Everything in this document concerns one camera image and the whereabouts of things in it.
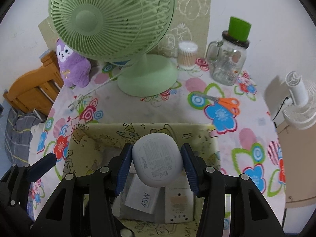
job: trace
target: metal screw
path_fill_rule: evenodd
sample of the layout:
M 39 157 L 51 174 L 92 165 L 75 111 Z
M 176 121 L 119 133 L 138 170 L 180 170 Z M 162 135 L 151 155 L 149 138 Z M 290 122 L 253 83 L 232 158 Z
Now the metal screw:
M 244 180 L 249 180 L 249 175 L 247 175 L 247 174 L 241 174 L 241 179 L 244 179 Z
M 66 180 L 71 180 L 72 178 L 74 178 L 73 174 L 68 174 L 65 176 Z
M 213 167 L 211 167 L 211 166 L 208 166 L 208 167 L 205 169 L 205 171 L 206 171 L 207 173 L 214 173 L 214 172 L 215 172 L 215 168 L 213 168 Z
M 127 228 L 123 228 L 119 233 L 121 237 L 133 237 L 133 233 Z
M 100 168 L 101 173 L 107 173 L 110 169 L 107 166 L 103 166 Z

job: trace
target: cotton swab container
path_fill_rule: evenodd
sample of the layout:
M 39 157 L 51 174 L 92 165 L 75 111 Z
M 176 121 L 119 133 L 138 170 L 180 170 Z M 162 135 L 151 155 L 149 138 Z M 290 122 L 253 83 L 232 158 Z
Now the cotton swab container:
M 178 66 L 184 70 L 191 70 L 195 67 L 198 46 L 194 42 L 179 42 Z

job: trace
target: floral tablecloth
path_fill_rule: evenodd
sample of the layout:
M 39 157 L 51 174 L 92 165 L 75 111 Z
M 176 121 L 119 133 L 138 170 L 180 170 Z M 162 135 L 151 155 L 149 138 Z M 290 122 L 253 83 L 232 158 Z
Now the floral tablecloth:
M 109 63 L 101 68 L 92 68 L 91 82 L 87 87 L 70 89 L 64 86 L 59 93 L 48 116 L 37 154 L 30 154 L 29 158 L 29 163 L 33 164 L 49 152 L 57 157 L 56 166 L 31 188 L 28 209 L 31 214 L 33 208 L 34 218 L 61 181 L 64 164 L 65 168 L 72 167 L 67 150 L 72 131 L 78 123 L 145 122 L 214 124 L 222 173 L 234 176 L 243 172 L 248 174 L 278 220 L 282 221 L 285 208 L 282 151 L 267 105 L 248 72 L 243 71 L 234 86 L 224 86 L 212 80 L 205 60 L 197 59 L 192 71 L 180 70 L 178 81 L 159 95 L 143 98 L 128 96 L 120 91 L 114 79 L 86 95 L 76 110 L 69 110 L 71 100 L 104 83 L 120 70 L 120 67 Z M 240 114 L 235 116 L 226 107 L 213 104 L 193 92 L 222 98 L 235 97 L 240 102 Z M 137 140 L 133 135 L 123 137 L 129 142 Z M 184 139 L 190 137 L 190 133 L 183 136 Z M 224 236 L 229 235 L 229 206 L 227 201 Z

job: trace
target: wooden headboard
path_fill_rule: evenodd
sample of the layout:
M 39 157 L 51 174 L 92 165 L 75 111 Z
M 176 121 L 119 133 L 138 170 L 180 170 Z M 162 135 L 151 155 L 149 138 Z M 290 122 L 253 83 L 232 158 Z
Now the wooden headboard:
M 3 97 L 10 105 L 25 113 L 37 109 L 48 115 L 64 81 L 59 73 L 54 51 L 41 59 L 43 65 L 19 77 Z

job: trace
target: orange-handled scissors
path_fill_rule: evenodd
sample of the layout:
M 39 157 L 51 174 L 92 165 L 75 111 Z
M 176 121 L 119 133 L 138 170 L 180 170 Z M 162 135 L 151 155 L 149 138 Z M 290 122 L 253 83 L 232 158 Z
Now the orange-handled scissors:
M 228 111 L 230 113 L 232 113 L 235 116 L 240 114 L 240 109 L 238 108 L 240 102 L 236 98 L 219 98 L 219 97 L 206 95 L 206 94 L 200 93 L 200 92 L 194 92 L 193 94 L 222 105 L 223 107 L 228 109 Z

